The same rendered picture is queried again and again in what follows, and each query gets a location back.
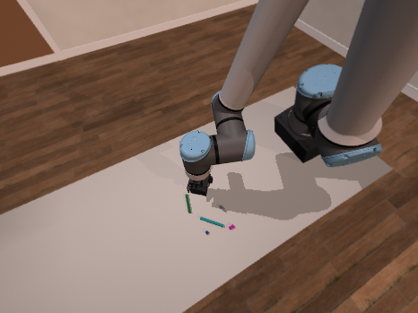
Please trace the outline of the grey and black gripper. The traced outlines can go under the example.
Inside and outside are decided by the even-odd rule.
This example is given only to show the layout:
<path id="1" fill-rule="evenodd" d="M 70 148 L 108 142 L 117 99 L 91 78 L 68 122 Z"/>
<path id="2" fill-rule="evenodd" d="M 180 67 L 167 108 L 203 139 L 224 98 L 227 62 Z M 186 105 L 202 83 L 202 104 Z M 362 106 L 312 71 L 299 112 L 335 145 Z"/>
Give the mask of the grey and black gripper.
<path id="1" fill-rule="evenodd" d="M 189 193 L 189 190 L 190 190 L 192 194 L 206 196 L 207 188 L 210 186 L 211 183 L 213 183 L 213 177 L 211 176 L 211 174 L 209 174 L 207 178 L 200 180 L 200 181 L 189 179 L 188 184 L 187 184 L 187 191 Z M 197 186 L 197 185 L 200 185 L 200 186 Z"/>

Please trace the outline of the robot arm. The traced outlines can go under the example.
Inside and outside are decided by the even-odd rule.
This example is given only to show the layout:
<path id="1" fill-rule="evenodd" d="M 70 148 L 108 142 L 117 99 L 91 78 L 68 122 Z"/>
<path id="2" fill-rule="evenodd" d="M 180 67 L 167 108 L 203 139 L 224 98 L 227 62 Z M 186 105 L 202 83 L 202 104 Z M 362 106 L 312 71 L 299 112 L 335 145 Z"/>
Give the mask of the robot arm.
<path id="1" fill-rule="evenodd" d="M 254 157 L 255 137 L 241 112 L 308 1 L 258 0 L 224 85 L 212 97 L 217 135 L 193 131 L 180 141 L 190 179 L 207 178 L 212 165 Z M 313 139 L 328 167 L 374 157 L 382 152 L 379 117 L 417 70 L 418 0 L 365 0 L 343 67 L 315 65 L 301 74 L 289 128 Z"/>

